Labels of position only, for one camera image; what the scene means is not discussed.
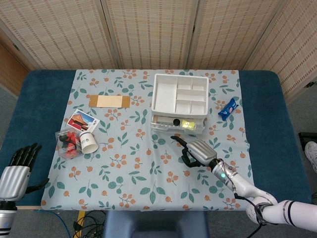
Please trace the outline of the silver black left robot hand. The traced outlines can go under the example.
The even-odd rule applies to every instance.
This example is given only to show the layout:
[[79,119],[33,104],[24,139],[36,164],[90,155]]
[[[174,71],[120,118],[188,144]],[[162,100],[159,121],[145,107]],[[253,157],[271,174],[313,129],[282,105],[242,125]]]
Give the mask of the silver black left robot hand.
[[42,146],[34,143],[17,150],[11,157],[9,165],[5,167],[0,178],[1,202],[17,202],[25,194],[32,193],[46,186],[49,179],[44,179],[40,184],[29,186],[37,155]]

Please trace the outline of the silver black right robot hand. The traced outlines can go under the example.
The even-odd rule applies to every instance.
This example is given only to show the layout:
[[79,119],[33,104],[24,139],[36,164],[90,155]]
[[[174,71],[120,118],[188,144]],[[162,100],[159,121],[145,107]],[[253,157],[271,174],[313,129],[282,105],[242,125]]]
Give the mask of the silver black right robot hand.
[[204,166],[213,169],[219,163],[217,153],[204,141],[197,139],[187,143],[178,136],[170,138],[183,146],[181,158],[189,168]]

